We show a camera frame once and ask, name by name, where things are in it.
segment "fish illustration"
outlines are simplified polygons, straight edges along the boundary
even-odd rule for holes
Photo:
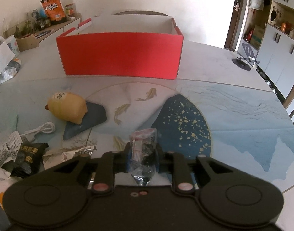
[[[115,115],[114,115],[114,122],[117,123],[118,125],[121,123],[121,121],[119,119],[117,119],[117,117],[119,115],[121,115],[122,113],[126,112],[126,110],[129,108],[130,104],[126,103],[123,104],[122,106],[116,108],[115,110]]]
[[[116,148],[118,151],[124,150],[126,144],[124,143],[124,141],[120,137],[114,136],[113,141],[114,141],[114,148]]]
[[[145,102],[145,101],[147,101],[149,99],[152,99],[153,97],[157,96],[157,89],[156,88],[151,88],[146,94],[147,94],[146,99],[138,98],[138,99],[136,99],[136,101]]]

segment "black snack bag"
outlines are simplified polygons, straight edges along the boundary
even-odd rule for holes
[[[48,146],[47,143],[22,143],[11,176],[26,178],[36,174],[39,171],[44,150]]]

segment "orange snack bag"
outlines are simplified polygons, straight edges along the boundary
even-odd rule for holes
[[[42,0],[41,3],[52,24],[66,21],[66,14],[63,11],[60,0]]]

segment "cardboard box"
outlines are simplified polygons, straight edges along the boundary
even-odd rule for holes
[[[183,35],[157,15],[93,17],[56,38],[67,75],[176,79]]]
[[[250,43],[256,48],[259,49],[262,39],[264,37],[265,30],[257,25],[255,25],[252,38]]]

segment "dark blue semicircle pattern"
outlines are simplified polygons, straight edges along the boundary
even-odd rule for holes
[[[170,97],[151,125],[158,132],[158,143],[164,152],[182,153],[185,158],[210,156],[211,136],[200,111],[183,95]]]

